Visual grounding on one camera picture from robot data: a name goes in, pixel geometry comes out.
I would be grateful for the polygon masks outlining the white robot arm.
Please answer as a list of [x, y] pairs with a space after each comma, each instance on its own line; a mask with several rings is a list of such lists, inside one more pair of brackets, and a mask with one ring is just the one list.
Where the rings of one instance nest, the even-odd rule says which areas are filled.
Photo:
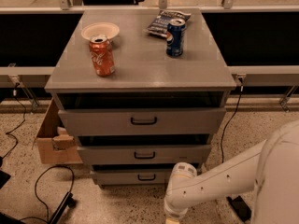
[[187, 162], [177, 163], [164, 197], [165, 223], [179, 224], [199, 203], [249, 191], [250, 224], [299, 224], [298, 120], [201, 175]]

